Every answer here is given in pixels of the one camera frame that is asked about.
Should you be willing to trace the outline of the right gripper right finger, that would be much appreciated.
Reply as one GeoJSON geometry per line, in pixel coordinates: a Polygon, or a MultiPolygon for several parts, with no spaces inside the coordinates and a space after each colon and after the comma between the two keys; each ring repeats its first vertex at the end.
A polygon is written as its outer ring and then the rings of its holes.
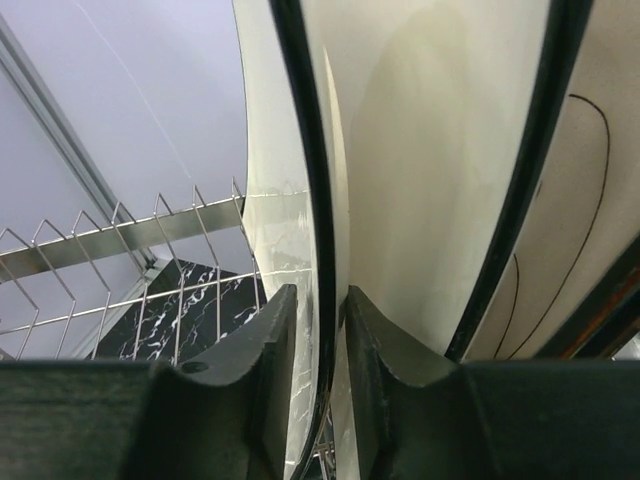
{"type": "Polygon", "coordinates": [[[358,287],[346,341],[364,479],[635,479],[635,361],[458,364],[358,287]]]}

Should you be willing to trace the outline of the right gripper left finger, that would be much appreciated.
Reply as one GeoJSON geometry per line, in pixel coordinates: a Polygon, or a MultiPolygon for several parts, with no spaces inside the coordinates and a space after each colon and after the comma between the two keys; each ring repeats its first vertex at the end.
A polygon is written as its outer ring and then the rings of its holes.
{"type": "Polygon", "coordinates": [[[297,289],[179,366],[5,361],[5,479],[280,479],[297,289]]]}

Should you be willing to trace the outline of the cream black-rimmed square plate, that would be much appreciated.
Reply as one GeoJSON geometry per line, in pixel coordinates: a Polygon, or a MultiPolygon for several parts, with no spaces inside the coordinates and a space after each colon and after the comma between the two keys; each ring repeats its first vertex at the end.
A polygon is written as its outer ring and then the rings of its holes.
{"type": "Polygon", "coordinates": [[[327,55],[315,1],[233,5],[244,78],[242,223],[264,290],[297,290],[284,475],[305,476],[329,401],[336,270],[327,55]]]}

